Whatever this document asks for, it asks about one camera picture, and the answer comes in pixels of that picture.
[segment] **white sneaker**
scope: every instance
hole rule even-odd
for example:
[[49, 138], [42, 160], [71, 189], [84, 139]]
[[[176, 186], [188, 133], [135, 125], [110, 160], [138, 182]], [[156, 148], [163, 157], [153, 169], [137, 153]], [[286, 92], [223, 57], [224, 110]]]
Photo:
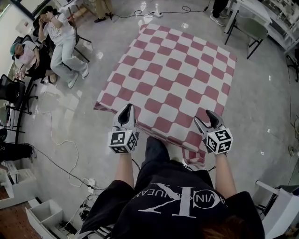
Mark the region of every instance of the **white sneaker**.
[[220, 13], [220, 14], [219, 14], [219, 17], [220, 17], [220, 18], [224, 18], [224, 19], [227, 19], [227, 18], [228, 18], [228, 16], [227, 16], [226, 14], [223, 14], [223, 13]]
[[68, 83], [68, 87], [71, 89], [71, 88], [73, 88], [73, 86], [74, 86], [74, 84], [76, 83], [76, 80], [78, 79], [78, 76], [79, 76], [79, 73], [75, 73], [75, 78], [72, 80], [72, 81], [70, 81], [69, 83]]
[[214, 18], [213, 15], [210, 15], [210, 19], [214, 22], [216, 22], [219, 26], [224, 27], [225, 23], [223, 23], [219, 18]]
[[84, 79], [89, 74], [88, 64], [86, 63], [86, 70], [81, 74], [82, 78]]

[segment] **hand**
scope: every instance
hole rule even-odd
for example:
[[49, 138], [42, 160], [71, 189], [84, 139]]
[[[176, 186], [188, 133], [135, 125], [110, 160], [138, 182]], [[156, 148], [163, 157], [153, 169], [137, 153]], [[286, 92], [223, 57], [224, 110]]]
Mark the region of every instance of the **hand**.
[[38, 19], [38, 24], [39, 24], [40, 27], [43, 26], [43, 21], [42, 21], [41, 17]]
[[40, 62], [40, 60], [36, 61], [36, 66], [34, 67], [34, 69], [36, 69], [39, 66], [39, 62]]
[[20, 76], [20, 79], [22, 80], [25, 77], [25, 73], [23, 71], [20, 71], [19, 76]]
[[47, 12], [47, 14], [46, 14], [46, 17], [49, 19], [49, 20], [51, 20], [51, 18], [53, 17], [54, 15], [53, 15], [53, 13], [51, 13], [51, 12]]

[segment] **pink and white checkered cloth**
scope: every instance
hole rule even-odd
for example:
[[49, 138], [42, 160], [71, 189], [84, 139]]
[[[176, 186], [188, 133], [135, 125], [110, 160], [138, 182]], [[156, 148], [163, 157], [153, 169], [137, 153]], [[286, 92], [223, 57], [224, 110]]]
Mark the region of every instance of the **pink and white checkered cloth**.
[[193, 122], [222, 115], [235, 70], [228, 51], [171, 28], [145, 24], [101, 91], [96, 110], [135, 106], [136, 126], [182, 148], [186, 163], [203, 168], [206, 147]]

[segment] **white cable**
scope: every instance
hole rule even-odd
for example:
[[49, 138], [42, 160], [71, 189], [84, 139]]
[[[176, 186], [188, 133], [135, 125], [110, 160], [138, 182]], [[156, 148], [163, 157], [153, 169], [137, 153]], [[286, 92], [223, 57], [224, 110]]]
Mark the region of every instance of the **white cable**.
[[[45, 91], [45, 92], [43, 93], [43, 96], [42, 96], [42, 98], [41, 98], [41, 103], [40, 103], [40, 105], [39, 105], [39, 112], [40, 112], [40, 108], [41, 108], [41, 104], [42, 104], [43, 98], [44, 98], [44, 96], [45, 96], [47, 93], [49, 93], [49, 92]], [[79, 188], [79, 187], [82, 186], [83, 182], [81, 182], [79, 185], [74, 185], [74, 184], [71, 183], [71, 178], [70, 178], [70, 176], [71, 176], [70, 173], [71, 173], [72, 170], [77, 166], [77, 163], [78, 163], [78, 160], [79, 160], [79, 151], [78, 151], [77, 145], [76, 145], [76, 143], [73, 142], [73, 141], [64, 140], [62, 143], [57, 143], [57, 142], [53, 139], [53, 120], [52, 120], [52, 111], [40, 112], [40, 113], [37, 113], [36, 115], [39, 115], [39, 114], [47, 114], [47, 113], [49, 113], [50, 116], [51, 116], [51, 139], [53, 140], [53, 142], [54, 142], [57, 146], [63, 145], [63, 144], [66, 143], [66, 142], [68, 142], [68, 143], [73, 143], [73, 144], [75, 145], [75, 148], [76, 148], [76, 151], [77, 151], [78, 156], [77, 156], [75, 165], [74, 165], [74, 166], [71, 168], [71, 170], [69, 171], [69, 182], [70, 182], [70, 184], [71, 184], [72, 186]]]
[[71, 219], [67, 222], [67, 224], [65, 224], [64, 228], [66, 227], [66, 225], [68, 225], [72, 220], [73, 218], [76, 216], [77, 212], [81, 209], [81, 205], [85, 202], [85, 200], [91, 195], [91, 193], [86, 197], [84, 198], [83, 202], [80, 204], [79, 208], [75, 211], [74, 215], [71, 217]]

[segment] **floor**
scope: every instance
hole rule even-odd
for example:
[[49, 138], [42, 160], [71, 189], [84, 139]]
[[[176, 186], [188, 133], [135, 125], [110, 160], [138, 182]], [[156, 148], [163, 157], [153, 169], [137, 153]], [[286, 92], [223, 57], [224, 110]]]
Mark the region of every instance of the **floor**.
[[[181, 6], [192, 10], [203, 10], [207, 0], [119, 0], [113, 1], [116, 13], [128, 16], [135, 10], [143, 13], [158, 7], [159, 11], [181, 11]], [[80, 178], [95, 178], [97, 186], [104, 188], [114, 179], [117, 156], [107, 148], [107, 134], [111, 130], [113, 114], [93, 110], [94, 103], [128, 45], [138, 34], [139, 26], [148, 22], [185, 31], [210, 41], [237, 56], [235, 74], [230, 89], [223, 119], [230, 128], [234, 143], [229, 153], [229, 161], [237, 190], [248, 191], [257, 203], [269, 195], [255, 185], [261, 180], [271, 186], [288, 184], [297, 162], [297, 155], [290, 157], [288, 146], [295, 145], [294, 122], [299, 112], [299, 84], [294, 81], [294, 72], [287, 69], [282, 49], [270, 38], [251, 56], [247, 56], [248, 38], [234, 30], [227, 46], [224, 28], [209, 19], [213, 2], [204, 13], [164, 14], [161, 18], [114, 17], [101, 23], [93, 23], [94, 17], [86, 14], [78, 24], [79, 34], [90, 39], [92, 45], [81, 43], [79, 48], [90, 59], [90, 73], [85, 80], [78, 80], [73, 89], [68, 89], [63, 81], [56, 86], [39, 85], [31, 106], [35, 112], [24, 116], [22, 128], [26, 134], [21, 141], [30, 143], [43, 151], [56, 163], [70, 170], [77, 159], [77, 151], [72, 143], [57, 146], [51, 139], [51, 116], [53, 118], [53, 138], [57, 143], [74, 141], [79, 159], [72, 171]], [[133, 158], [141, 164], [147, 135], [141, 133]], [[171, 156], [181, 158], [181, 150], [169, 146]], [[38, 154], [31, 167], [39, 181], [41, 199], [53, 198], [70, 219], [83, 199], [88, 195], [87, 187], [74, 187], [68, 175]], [[206, 158], [206, 168], [214, 166], [214, 156]], [[138, 169], [134, 166], [135, 177]], [[79, 181], [71, 178], [73, 184]], [[78, 215], [74, 225], [82, 224]]]

